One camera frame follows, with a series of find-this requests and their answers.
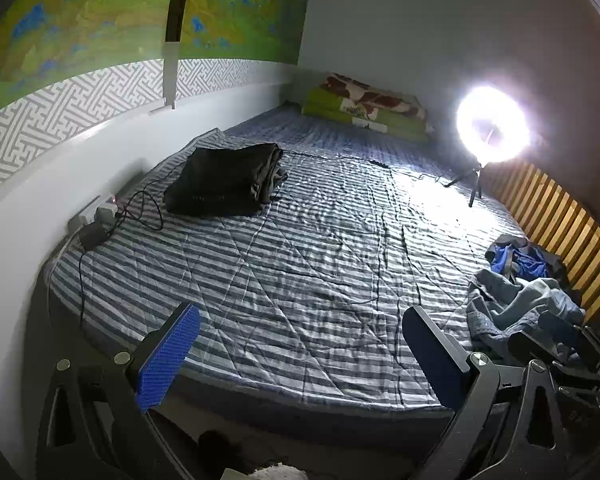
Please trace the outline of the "light blue denim jeans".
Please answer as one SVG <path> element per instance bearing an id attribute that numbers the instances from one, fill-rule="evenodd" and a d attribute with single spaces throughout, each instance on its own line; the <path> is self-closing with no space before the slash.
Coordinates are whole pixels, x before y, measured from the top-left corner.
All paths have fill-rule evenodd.
<path id="1" fill-rule="evenodd" d="M 544 312 L 575 326 L 585 316 L 554 278 L 512 283 L 489 269 L 478 271 L 470 280 L 464 307 L 471 340 L 506 364 L 515 361 L 508 348 L 513 334 L 527 333 L 543 344 L 553 344 L 540 327 Z"/>

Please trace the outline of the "black yellow sweater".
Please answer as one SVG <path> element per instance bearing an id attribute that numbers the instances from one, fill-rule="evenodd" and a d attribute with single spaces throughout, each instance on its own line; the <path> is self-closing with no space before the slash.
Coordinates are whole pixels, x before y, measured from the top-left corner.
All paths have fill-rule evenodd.
<path id="1" fill-rule="evenodd" d="M 196 218 L 258 214 L 287 179 L 283 154 L 275 143 L 196 148 L 164 191 L 164 206 L 171 214 Z"/>

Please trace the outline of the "blue grey garment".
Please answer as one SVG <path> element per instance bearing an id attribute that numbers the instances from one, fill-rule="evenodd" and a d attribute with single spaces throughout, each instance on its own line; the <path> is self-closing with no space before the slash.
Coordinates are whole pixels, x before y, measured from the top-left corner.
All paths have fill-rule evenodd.
<path id="1" fill-rule="evenodd" d="M 570 286 L 562 259 L 525 237 L 500 235 L 486 250 L 486 261 L 494 273 L 512 282 L 517 278 L 527 282 L 537 278 L 552 278 L 558 281 L 561 288 Z"/>

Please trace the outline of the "black power adapter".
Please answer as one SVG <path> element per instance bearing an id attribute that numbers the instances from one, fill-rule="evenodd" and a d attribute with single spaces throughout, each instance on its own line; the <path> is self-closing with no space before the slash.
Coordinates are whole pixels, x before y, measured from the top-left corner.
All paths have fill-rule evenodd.
<path id="1" fill-rule="evenodd" d="M 79 242 L 86 252 L 90 252 L 97 246 L 106 242 L 110 237 L 109 230 L 100 221 L 94 221 L 82 226 L 78 232 Z"/>

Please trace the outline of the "blue striped bed quilt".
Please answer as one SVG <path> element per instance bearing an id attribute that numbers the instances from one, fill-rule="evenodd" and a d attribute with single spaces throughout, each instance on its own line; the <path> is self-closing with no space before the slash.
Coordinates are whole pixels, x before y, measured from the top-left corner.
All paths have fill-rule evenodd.
<path id="1" fill-rule="evenodd" d="M 61 304 L 104 349 L 130 346 L 182 302 L 199 336 L 182 372 L 294 408 L 381 416 L 439 403 L 401 330 L 421 306 L 469 344 L 464 298 L 486 250 L 520 226 L 490 196 L 468 207 L 467 185 L 427 145 L 282 106 L 194 148 L 274 142 L 287 179 L 252 216 L 188 218 L 160 203 L 186 151 L 126 196 L 130 218 L 90 252 L 68 248 L 48 269 Z"/>

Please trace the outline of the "white power strip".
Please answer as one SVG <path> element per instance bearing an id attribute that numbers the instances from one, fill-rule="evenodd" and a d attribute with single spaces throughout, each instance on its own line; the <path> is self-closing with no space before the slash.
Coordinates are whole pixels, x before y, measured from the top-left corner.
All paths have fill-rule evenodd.
<path id="1" fill-rule="evenodd" d="M 118 202 L 114 194 L 100 194 L 69 220 L 68 230 L 73 233 L 95 221 L 102 222 L 105 226 L 113 226 L 118 211 Z"/>

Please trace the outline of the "black tripod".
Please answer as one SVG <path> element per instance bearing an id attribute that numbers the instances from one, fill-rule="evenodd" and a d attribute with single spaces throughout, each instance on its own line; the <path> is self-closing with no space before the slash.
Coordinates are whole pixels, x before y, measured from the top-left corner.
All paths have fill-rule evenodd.
<path id="1" fill-rule="evenodd" d="M 464 174 L 459 174 L 449 182 L 442 184 L 444 188 L 452 188 L 452 186 L 460 184 L 460 182 L 468 181 L 471 184 L 471 193 L 468 200 L 468 207 L 474 206 L 475 200 L 482 197 L 482 173 L 484 165 L 481 162 L 472 166 Z"/>

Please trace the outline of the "green map wall poster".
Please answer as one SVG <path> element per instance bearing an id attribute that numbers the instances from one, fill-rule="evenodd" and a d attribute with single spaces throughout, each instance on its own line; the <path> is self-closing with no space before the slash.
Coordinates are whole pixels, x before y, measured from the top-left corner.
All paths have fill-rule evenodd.
<path id="1" fill-rule="evenodd" d="M 0 108 L 92 70 L 160 58 L 171 0 L 0 0 Z M 294 64 L 308 0 L 185 0 L 182 58 Z"/>

